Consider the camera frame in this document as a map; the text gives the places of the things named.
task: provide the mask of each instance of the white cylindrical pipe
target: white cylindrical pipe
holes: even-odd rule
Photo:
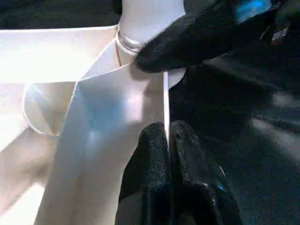
[[[123,0],[122,5],[117,38],[134,53],[185,14],[183,0]]]

